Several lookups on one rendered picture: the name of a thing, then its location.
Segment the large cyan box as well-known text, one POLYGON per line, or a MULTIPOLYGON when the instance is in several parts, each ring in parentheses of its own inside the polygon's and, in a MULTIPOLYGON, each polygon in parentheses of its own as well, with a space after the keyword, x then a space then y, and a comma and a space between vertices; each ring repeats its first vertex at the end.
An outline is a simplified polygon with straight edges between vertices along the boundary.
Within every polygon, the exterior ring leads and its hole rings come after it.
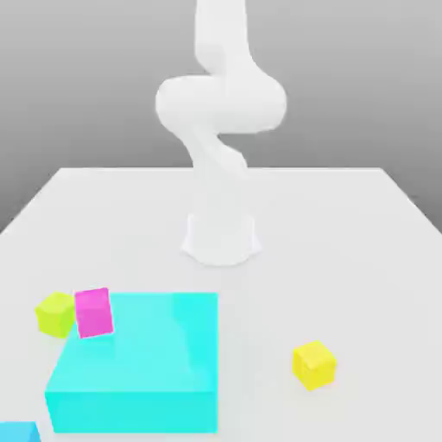
POLYGON ((115 331, 72 330, 45 388, 55 433, 216 433, 218 295, 112 293, 115 331))

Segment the small yellow cube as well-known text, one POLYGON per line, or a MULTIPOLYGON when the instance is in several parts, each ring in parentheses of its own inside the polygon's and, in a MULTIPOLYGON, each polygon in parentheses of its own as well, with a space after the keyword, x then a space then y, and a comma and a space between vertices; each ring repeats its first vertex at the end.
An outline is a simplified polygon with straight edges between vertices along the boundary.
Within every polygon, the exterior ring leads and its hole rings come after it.
POLYGON ((336 367, 336 358, 318 340, 294 349, 292 370, 308 391, 332 383, 336 367))

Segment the small magenta cube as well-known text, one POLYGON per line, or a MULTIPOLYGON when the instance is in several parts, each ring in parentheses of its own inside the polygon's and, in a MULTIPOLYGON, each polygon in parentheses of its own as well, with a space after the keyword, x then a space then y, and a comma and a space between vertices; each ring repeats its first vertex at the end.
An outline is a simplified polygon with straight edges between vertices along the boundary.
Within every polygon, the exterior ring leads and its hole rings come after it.
POLYGON ((74 294, 75 317, 80 338, 114 332, 110 293, 107 287, 74 294))

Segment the small blue cube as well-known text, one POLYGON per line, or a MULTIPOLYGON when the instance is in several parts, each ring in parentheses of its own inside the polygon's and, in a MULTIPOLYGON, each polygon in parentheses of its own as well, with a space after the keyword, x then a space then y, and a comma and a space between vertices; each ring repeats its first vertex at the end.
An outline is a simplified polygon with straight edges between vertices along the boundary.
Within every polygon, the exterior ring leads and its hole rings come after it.
POLYGON ((33 421, 0 422, 0 442, 41 442, 33 421))

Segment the small lime cube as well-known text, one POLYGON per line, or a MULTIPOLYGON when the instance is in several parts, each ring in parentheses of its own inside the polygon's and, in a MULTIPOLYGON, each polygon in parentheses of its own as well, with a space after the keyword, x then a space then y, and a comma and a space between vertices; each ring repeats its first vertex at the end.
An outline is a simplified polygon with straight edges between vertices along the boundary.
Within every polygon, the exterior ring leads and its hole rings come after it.
POLYGON ((70 294, 53 292, 35 308, 40 332, 56 338, 66 338, 75 320, 74 298, 70 294))

